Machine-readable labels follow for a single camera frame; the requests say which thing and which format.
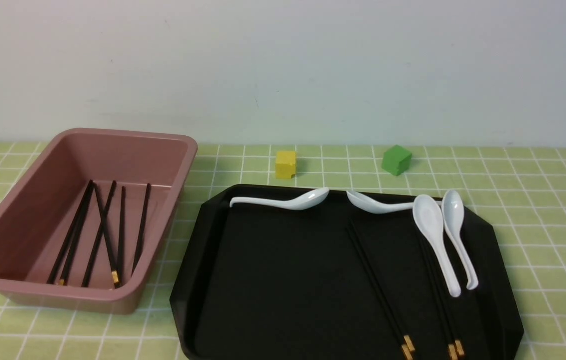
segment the white spoon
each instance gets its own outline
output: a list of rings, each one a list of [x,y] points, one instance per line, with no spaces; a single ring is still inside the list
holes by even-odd
[[[308,193],[304,193],[301,196],[288,201],[256,197],[235,197],[230,200],[230,208],[232,208],[235,204],[253,204],[286,210],[307,210],[324,202],[329,193],[329,187],[321,187],[320,189],[309,191]]]
[[[434,249],[438,264],[441,271],[443,271],[449,294],[452,297],[461,296],[461,285],[459,285],[459,280],[443,242],[443,214],[439,205],[431,196],[420,194],[414,200],[412,213],[418,230],[420,230],[430,246],[432,246],[432,249]]]
[[[347,198],[352,205],[370,214],[402,212],[403,210],[411,210],[414,207],[413,202],[382,203],[369,196],[350,190],[347,191]]]
[[[463,220],[466,217],[466,210],[463,207],[463,200],[461,195],[450,190],[443,196],[443,219],[445,223],[445,232],[447,237],[452,241],[456,252],[461,258],[463,267],[465,267],[465,274],[467,275],[467,289],[474,290],[479,286],[479,278],[475,266],[466,251],[465,245],[461,240],[461,228],[463,227]]]

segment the pink plastic bin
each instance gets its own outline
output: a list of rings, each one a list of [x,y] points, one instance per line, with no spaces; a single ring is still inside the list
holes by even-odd
[[[169,232],[198,146],[191,137],[123,130],[72,129],[50,142],[0,204],[0,293],[16,303],[88,312],[128,314],[139,305],[155,256]],[[118,244],[121,187],[125,201],[125,273],[114,289],[105,243],[89,287],[80,287],[100,225],[96,198],[68,285],[46,284],[85,186],[94,180],[106,197],[118,182],[108,223]],[[146,184],[152,184],[145,243],[132,275]]]

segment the black chopstick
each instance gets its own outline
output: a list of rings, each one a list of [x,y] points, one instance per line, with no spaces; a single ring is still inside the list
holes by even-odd
[[[112,199],[114,198],[114,192],[117,189],[117,182],[112,181],[112,185],[109,188],[109,194],[107,194],[107,202],[105,203],[105,218],[107,219],[110,213],[110,207],[112,205]],[[96,263],[96,256],[101,248],[101,238],[103,237],[103,221],[98,226],[98,231],[96,232],[96,238],[94,239],[94,244],[91,247],[91,254],[89,255],[89,260],[87,262],[87,268],[85,269],[85,275],[83,276],[83,281],[81,284],[82,288],[87,288],[92,280],[92,273],[94,271],[94,264]]]
[[[101,200],[101,192],[98,186],[94,186],[96,193],[96,203],[98,212],[100,213],[100,225],[103,227],[103,238],[105,239],[105,248],[107,249],[107,257],[109,258],[109,268],[112,270],[112,280],[114,281],[114,289],[121,287],[119,280],[119,271],[117,269],[117,260],[114,258],[114,250],[112,249],[112,238],[110,237],[110,228],[108,226],[108,214],[103,208],[103,200]]]
[[[421,237],[418,241],[421,254],[427,269],[427,278],[429,278],[429,285],[432,289],[434,301],[436,302],[437,313],[439,315],[441,330],[447,342],[447,355],[450,360],[457,360],[463,358],[466,353],[461,343],[461,338],[457,332],[457,328],[452,317],[452,311],[448,303],[448,287],[443,278],[443,274],[439,271],[437,264],[439,263],[434,255],[434,250],[431,248],[430,243]]]
[[[57,275],[59,274],[59,268],[61,268],[61,263],[63,262],[63,258],[66,255],[66,252],[68,251],[68,248],[70,246],[70,241],[73,238],[75,227],[77,227],[77,222],[81,217],[81,210],[83,209],[87,199],[92,195],[93,184],[94,182],[90,180],[87,184],[87,187],[85,188],[85,192],[83,193],[81,203],[79,204],[79,207],[76,210],[74,219],[72,220],[72,223],[70,224],[70,228],[67,230],[67,234],[65,235],[65,240],[63,240],[63,244],[61,245],[61,250],[58,252],[58,255],[56,256],[56,261],[54,262],[54,266],[52,267],[52,271],[50,272],[49,277],[47,278],[47,284],[52,285],[54,284],[54,280],[57,279]]]
[[[143,214],[141,215],[141,226],[138,230],[138,239],[136,240],[136,251],[134,253],[134,264],[132,264],[132,274],[137,269],[137,264],[139,264],[139,259],[141,259],[141,253],[143,253],[143,242],[146,236],[146,221],[148,221],[148,203],[150,201],[150,191],[152,190],[152,185],[148,184],[145,188],[145,201],[143,202]]]
[[[125,270],[125,196],[126,189],[125,186],[121,187],[121,212],[120,218],[118,219],[118,276],[123,285],[123,274]]]
[[[363,268],[365,268],[367,278],[374,289],[379,303],[381,303],[381,307],[383,308],[385,317],[392,328],[392,332],[395,337],[397,337],[403,356],[406,360],[413,360],[416,357],[416,355],[413,355],[416,349],[414,348],[412,338],[408,335],[408,332],[405,329],[405,326],[403,326],[398,314],[393,312],[392,305],[390,305],[390,298],[384,291],[383,286],[381,286],[381,281],[379,281],[379,272],[375,271],[375,266],[372,264],[372,260],[370,259],[370,252],[366,250],[353,221],[349,222],[347,231],[349,232],[349,239],[351,240],[352,245],[354,245],[356,253],[363,264]]]
[[[79,247],[79,241],[81,240],[81,233],[83,232],[83,228],[85,225],[85,219],[87,218],[88,211],[90,209],[90,202],[92,200],[92,187],[94,186],[93,182],[88,183],[89,188],[89,196],[87,197],[87,201],[82,203],[81,206],[81,215],[79,217],[79,221],[77,222],[72,236],[72,243],[70,244],[69,251],[67,253],[67,257],[65,258],[65,266],[63,266],[63,271],[61,271],[61,278],[58,280],[58,284],[63,286],[68,285],[69,278],[70,278],[70,271],[72,271],[72,265],[75,262],[75,256],[77,255],[77,248]]]

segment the grid pattern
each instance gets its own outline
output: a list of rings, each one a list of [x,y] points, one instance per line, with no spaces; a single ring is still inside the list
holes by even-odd
[[[0,201],[45,143],[0,143]],[[24,307],[0,295],[0,359],[177,359],[169,295],[201,204],[238,184],[386,194],[461,193],[495,228],[525,338],[518,360],[566,359],[566,148],[411,147],[399,177],[388,146],[200,145],[169,239],[129,316]],[[274,176],[277,151],[297,151],[297,176]]]

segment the black serving tray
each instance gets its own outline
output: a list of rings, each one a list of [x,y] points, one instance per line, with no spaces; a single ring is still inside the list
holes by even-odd
[[[170,297],[190,360],[402,360],[379,298],[347,227],[354,223],[382,273],[383,289],[406,324],[416,359],[448,359],[411,211],[374,215],[344,191],[292,211],[229,201],[290,200],[309,189],[237,185],[201,206]],[[367,194],[383,203],[413,196]],[[493,227],[466,209],[461,237],[478,289],[450,310],[468,360],[513,360],[523,324]],[[448,254],[461,286],[457,252]]]

